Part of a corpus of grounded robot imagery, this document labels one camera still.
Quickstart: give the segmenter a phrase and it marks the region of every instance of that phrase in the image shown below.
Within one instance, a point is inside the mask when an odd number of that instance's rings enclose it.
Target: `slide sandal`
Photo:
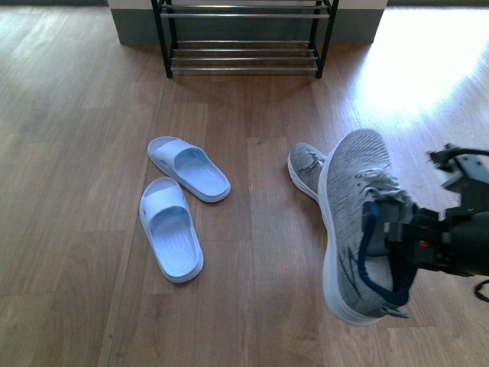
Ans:
[[[164,276],[183,283],[197,276],[204,257],[180,185],[159,178],[146,188],[139,216]]]
[[[195,145],[171,136],[154,139],[147,155],[167,176],[180,183],[202,201],[215,203],[228,196],[231,184]]]

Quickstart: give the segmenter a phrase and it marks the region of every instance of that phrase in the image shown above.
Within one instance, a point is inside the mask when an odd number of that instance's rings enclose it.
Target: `shoe rack shelf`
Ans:
[[[317,78],[322,76],[339,0],[248,0],[246,5],[239,4],[239,0],[213,1],[217,5],[203,5],[200,0],[189,2],[192,1],[180,4],[180,0],[151,0],[168,78],[173,77],[174,71],[300,71],[314,72]],[[252,30],[252,39],[180,39],[178,19],[184,19],[187,28],[212,19],[216,34],[248,21],[248,26],[246,23],[241,26],[248,27],[249,34]],[[319,37],[322,19],[327,20],[327,26],[323,37]],[[276,24],[277,20],[307,22],[310,30],[306,29],[308,34],[299,40],[261,39],[267,32],[262,32],[260,24],[267,21]],[[320,50],[316,39],[322,41]]]

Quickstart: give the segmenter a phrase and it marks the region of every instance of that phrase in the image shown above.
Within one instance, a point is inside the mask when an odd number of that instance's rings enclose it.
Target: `chrome rod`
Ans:
[[[309,41],[178,41],[179,44],[308,44]]]
[[[213,0],[214,2],[226,2],[227,3],[232,3],[232,2],[242,2],[242,0]],[[277,2],[277,0],[246,0],[247,2],[270,2],[274,3]],[[316,3],[317,0],[299,0],[300,2],[303,3]],[[280,0],[280,2],[298,2],[298,0]]]
[[[297,5],[297,6],[291,6],[291,5],[162,5],[161,8],[163,9],[270,9],[270,10],[277,10],[277,9],[303,9],[303,10],[321,10],[321,9],[327,9],[325,6],[315,6],[315,5],[309,5],[309,6],[303,6],[303,5]]]
[[[314,52],[311,49],[305,48],[248,48],[248,49],[237,49],[237,48],[176,48],[173,52]]]
[[[300,18],[328,19],[329,14],[177,14],[161,13],[162,18]]]
[[[172,61],[298,61],[298,60],[318,60],[316,56],[311,57],[172,57]]]
[[[172,71],[317,71],[316,67],[172,67]]]

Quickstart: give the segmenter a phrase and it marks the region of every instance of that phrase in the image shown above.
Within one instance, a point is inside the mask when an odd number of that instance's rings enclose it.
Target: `sneaker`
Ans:
[[[370,325],[409,299],[416,268],[384,244],[384,223],[408,223],[417,206],[390,169],[382,137],[357,130],[343,138],[319,177],[319,206],[328,230],[323,290],[333,313]]]
[[[326,156],[307,143],[293,146],[287,158],[290,178],[294,184],[317,203],[318,182]]]

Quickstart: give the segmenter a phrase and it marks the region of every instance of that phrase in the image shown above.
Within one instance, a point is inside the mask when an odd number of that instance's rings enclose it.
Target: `black cable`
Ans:
[[[484,296],[482,293],[481,293],[481,290],[482,290],[482,287],[485,285],[485,284],[489,284],[489,279],[487,279],[486,281],[482,281],[481,283],[477,284],[474,288],[474,294],[475,296],[479,299],[479,300],[483,300],[484,302],[488,302],[489,303],[489,298],[487,298],[486,296]]]

